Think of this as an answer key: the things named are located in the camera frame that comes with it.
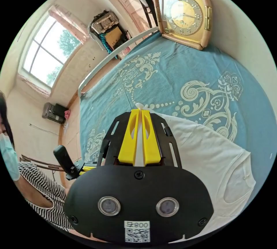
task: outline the black hair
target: black hair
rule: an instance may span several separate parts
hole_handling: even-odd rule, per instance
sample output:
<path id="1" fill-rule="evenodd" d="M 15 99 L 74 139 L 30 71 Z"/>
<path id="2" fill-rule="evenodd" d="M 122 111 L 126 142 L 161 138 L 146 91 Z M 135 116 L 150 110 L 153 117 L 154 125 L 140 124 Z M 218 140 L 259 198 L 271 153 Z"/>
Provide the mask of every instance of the black hair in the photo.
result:
<path id="1" fill-rule="evenodd" d="M 2 124 L 6 128 L 6 132 L 10 138 L 10 141 L 14 147 L 14 137 L 12 135 L 12 129 L 8 121 L 7 117 L 7 103 L 6 103 L 6 98 L 3 92 L 0 91 L 0 116 L 2 118 Z"/>

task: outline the striped shirt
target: striped shirt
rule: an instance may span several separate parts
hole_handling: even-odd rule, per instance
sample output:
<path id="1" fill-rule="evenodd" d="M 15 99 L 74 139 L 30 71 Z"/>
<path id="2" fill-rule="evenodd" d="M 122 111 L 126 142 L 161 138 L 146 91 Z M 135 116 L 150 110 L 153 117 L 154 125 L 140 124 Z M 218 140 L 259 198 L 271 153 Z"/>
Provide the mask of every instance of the striped shirt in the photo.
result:
<path id="1" fill-rule="evenodd" d="M 19 172 L 25 180 L 35 187 L 46 199 L 53 203 L 52 208 L 42 208 L 26 200 L 45 220 L 68 232 L 73 229 L 63 212 L 66 197 L 65 188 L 47 177 L 32 162 L 19 162 Z"/>

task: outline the window frame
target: window frame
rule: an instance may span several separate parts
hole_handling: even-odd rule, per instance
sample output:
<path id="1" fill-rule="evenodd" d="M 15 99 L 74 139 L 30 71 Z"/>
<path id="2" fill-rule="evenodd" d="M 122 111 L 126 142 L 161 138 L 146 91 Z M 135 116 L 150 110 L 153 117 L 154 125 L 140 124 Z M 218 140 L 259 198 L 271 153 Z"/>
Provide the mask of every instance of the window frame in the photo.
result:
<path id="1" fill-rule="evenodd" d="M 77 48 L 81 45 L 81 42 L 80 44 L 72 51 L 72 53 L 70 54 L 70 56 L 67 58 L 67 60 L 65 61 L 65 63 L 62 63 L 62 61 L 60 61 L 59 59 L 57 59 L 53 54 L 51 54 L 47 49 L 45 49 L 41 44 L 42 42 L 44 41 L 44 39 L 46 38 L 47 34 L 49 33 L 49 31 L 53 28 L 53 26 L 57 23 L 57 21 L 54 21 L 54 23 L 49 27 L 49 29 L 47 30 L 46 34 L 44 35 L 44 37 L 42 38 L 41 42 L 37 42 L 35 40 L 35 36 L 37 35 L 37 33 L 39 32 L 39 30 L 41 29 L 41 27 L 44 25 L 44 23 L 46 22 L 46 20 L 48 19 L 50 15 L 48 13 L 45 13 L 44 17 L 43 17 L 43 20 L 39 23 L 39 26 L 31 33 L 31 36 L 30 38 L 28 39 L 28 48 L 27 50 L 24 52 L 24 56 L 23 56 L 23 59 L 22 59 L 22 65 L 21 65 L 21 70 L 24 71 L 24 73 L 26 73 L 28 76 L 30 76 L 31 78 L 35 79 L 36 81 L 38 81 L 40 84 L 42 84 L 43 86 L 45 86 L 47 89 L 49 89 L 50 91 L 52 91 L 52 88 L 51 86 L 49 86 L 47 83 L 43 82 L 42 80 L 40 80 L 39 78 L 37 78 L 35 75 L 33 75 L 31 73 L 31 70 L 32 70 L 32 67 L 33 67 L 33 63 L 35 61 L 35 58 L 37 56 L 37 53 L 39 51 L 40 48 L 42 48 L 45 52 L 47 52 L 51 57 L 53 57 L 55 60 L 57 60 L 61 65 L 62 65 L 62 68 L 60 69 L 56 79 L 58 78 L 60 72 L 62 71 L 63 67 L 66 65 L 67 61 L 71 58 L 71 55 L 74 53 L 75 50 L 77 50 Z M 33 57 L 33 60 L 32 60 L 32 63 L 31 63 L 31 66 L 30 66 L 30 69 L 29 71 L 27 69 L 24 68 L 24 63 L 25 63 L 25 60 L 26 60 L 26 57 L 27 57 L 27 54 L 29 52 L 29 49 L 32 45 L 32 43 L 35 42 L 37 45 L 38 45 L 38 48 L 35 52 L 35 55 Z"/>

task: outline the black mount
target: black mount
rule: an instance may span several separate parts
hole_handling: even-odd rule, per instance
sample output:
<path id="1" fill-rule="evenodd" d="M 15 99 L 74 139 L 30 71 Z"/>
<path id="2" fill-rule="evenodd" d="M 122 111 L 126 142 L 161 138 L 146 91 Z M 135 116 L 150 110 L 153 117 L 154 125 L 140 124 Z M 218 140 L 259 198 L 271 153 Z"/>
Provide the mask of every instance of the black mount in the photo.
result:
<path id="1" fill-rule="evenodd" d="M 136 167 L 118 161 L 130 112 L 114 119 L 103 139 L 97 167 L 81 177 L 78 171 L 82 168 L 71 169 L 72 162 L 65 161 L 69 156 L 64 147 L 54 151 L 70 178 L 77 178 L 64 204 L 64 212 L 77 232 L 87 237 L 92 233 L 95 238 L 128 248 L 149 248 L 182 239 L 183 235 L 186 239 L 193 237 L 210 220 L 214 210 L 207 188 L 198 177 L 182 168 L 175 138 L 166 121 L 157 114 L 150 117 L 161 156 L 156 165 Z M 107 216 L 100 211 L 100 199 L 106 196 L 120 203 L 117 215 Z M 159 215 L 157 203 L 163 198 L 178 202 L 176 214 Z M 127 232 L 126 222 L 131 222 L 132 227 L 136 222 L 149 222 L 150 228 Z"/>

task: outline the clock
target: clock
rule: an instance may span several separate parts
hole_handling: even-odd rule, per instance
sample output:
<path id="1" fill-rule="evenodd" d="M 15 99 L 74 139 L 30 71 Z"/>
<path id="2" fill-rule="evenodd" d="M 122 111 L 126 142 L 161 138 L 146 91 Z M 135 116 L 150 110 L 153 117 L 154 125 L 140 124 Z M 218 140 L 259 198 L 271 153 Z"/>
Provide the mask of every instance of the clock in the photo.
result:
<path id="1" fill-rule="evenodd" d="M 163 37 L 202 50 L 212 29 L 210 0 L 154 0 Z"/>

